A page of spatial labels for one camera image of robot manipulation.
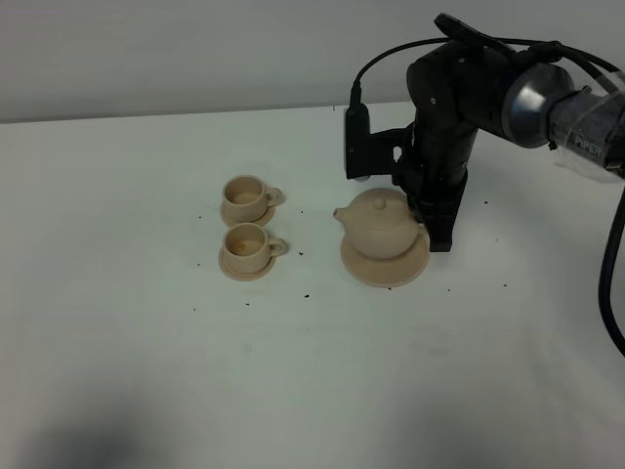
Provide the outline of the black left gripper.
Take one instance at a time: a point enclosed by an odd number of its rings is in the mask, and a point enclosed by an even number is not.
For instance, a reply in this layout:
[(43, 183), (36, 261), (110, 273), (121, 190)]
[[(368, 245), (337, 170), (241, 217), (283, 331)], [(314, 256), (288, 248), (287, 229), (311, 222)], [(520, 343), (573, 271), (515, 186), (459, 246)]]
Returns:
[(407, 70), (416, 114), (411, 170), (401, 188), (415, 220), (428, 231), (431, 252), (449, 252), (479, 130), (508, 140), (504, 104), (513, 84), (513, 48), (450, 40)]

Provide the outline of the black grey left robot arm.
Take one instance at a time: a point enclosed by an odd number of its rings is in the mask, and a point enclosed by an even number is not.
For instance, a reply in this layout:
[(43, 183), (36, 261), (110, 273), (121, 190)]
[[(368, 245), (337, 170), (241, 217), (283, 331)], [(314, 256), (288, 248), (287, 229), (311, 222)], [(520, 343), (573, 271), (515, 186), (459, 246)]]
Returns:
[(478, 132), (520, 148), (570, 149), (624, 174), (618, 68), (558, 41), (447, 39), (407, 70), (416, 114), (393, 182), (448, 241)]

